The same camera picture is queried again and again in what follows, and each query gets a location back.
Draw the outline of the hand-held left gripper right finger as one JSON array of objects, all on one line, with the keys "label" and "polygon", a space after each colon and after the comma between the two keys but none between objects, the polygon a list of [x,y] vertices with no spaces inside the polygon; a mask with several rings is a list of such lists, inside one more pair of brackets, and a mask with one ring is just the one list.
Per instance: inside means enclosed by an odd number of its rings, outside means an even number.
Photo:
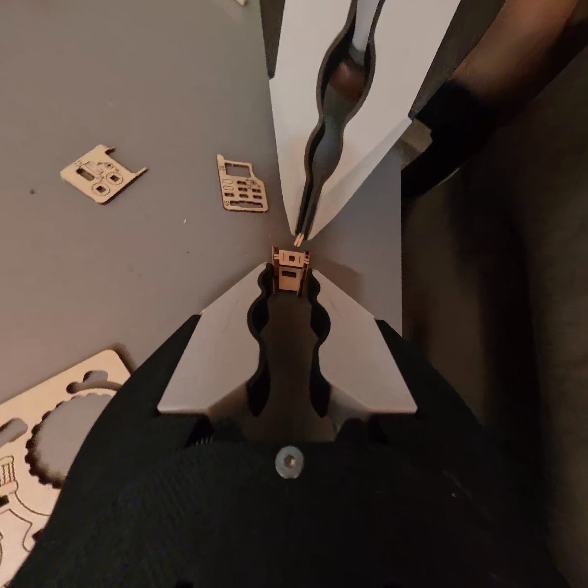
[{"label": "hand-held left gripper right finger", "polygon": [[375,317],[314,269],[307,276],[306,294],[316,337],[310,400],[333,434],[349,420],[415,415],[417,404]]}]

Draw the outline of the small wooden fret round holes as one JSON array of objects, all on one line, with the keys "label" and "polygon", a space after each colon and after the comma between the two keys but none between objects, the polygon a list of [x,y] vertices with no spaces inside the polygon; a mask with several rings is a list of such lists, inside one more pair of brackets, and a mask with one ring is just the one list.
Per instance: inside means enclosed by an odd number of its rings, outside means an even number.
[{"label": "small wooden fret round holes", "polygon": [[99,144],[60,172],[63,181],[93,202],[105,205],[148,171],[133,172],[111,156],[116,148]]}]

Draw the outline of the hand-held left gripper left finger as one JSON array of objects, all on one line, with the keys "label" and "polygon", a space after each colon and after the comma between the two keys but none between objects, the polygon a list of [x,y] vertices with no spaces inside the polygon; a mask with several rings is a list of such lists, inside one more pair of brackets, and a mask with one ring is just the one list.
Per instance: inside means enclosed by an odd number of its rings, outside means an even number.
[{"label": "hand-held left gripper left finger", "polygon": [[259,417],[270,393],[262,332],[269,321],[273,266],[262,263],[202,310],[158,404],[163,415],[211,423]]}]

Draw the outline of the person's right forearm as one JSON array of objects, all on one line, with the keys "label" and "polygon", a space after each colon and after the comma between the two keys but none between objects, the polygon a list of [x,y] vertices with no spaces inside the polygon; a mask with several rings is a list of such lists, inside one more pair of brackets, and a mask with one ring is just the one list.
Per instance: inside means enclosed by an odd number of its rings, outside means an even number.
[{"label": "person's right forearm", "polygon": [[505,1],[451,81],[489,105],[515,101],[539,78],[567,27],[587,17],[587,1]]}]

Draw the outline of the wooden puzzle sheet gear holes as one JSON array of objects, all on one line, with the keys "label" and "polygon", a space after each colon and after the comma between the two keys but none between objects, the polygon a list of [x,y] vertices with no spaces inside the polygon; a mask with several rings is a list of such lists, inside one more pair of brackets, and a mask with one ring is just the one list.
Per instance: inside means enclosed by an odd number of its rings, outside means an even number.
[{"label": "wooden puzzle sheet gear holes", "polygon": [[104,350],[1,404],[1,587],[32,551],[85,438],[129,377]]}]

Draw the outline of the small wooden fret slotted holes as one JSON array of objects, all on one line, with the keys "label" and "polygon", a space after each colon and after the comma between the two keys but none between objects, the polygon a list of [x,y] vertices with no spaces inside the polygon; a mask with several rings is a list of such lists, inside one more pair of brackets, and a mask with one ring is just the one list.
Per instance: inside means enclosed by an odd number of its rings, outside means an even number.
[{"label": "small wooden fret slotted holes", "polygon": [[265,213],[269,210],[266,187],[252,164],[217,154],[217,172],[224,210]]}]

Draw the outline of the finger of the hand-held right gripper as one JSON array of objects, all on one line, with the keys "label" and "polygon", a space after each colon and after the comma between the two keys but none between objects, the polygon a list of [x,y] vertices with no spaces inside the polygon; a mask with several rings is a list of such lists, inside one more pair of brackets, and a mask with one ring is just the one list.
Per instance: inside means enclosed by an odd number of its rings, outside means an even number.
[{"label": "finger of the hand-held right gripper", "polygon": [[296,236],[306,184],[306,148],[319,123],[319,71],[352,1],[285,1],[275,74],[269,82],[283,203]]},{"label": "finger of the hand-held right gripper", "polygon": [[321,190],[307,240],[334,219],[408,128],[410,109],[458,5],[383,2],[372,35],[370,87],[345,125],[341,156]]}]

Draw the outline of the small wooden box assembly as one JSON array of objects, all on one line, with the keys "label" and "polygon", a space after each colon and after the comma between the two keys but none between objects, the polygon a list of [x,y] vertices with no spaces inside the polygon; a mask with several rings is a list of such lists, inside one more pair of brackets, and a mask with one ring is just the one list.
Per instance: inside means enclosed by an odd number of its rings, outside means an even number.
[{"label": "small wooden box assembly", "polygon": [[273,293],[293,292],[298,298],[302,296],[307,271],[310,265],[308,251],[295,252],[272,248]]}]

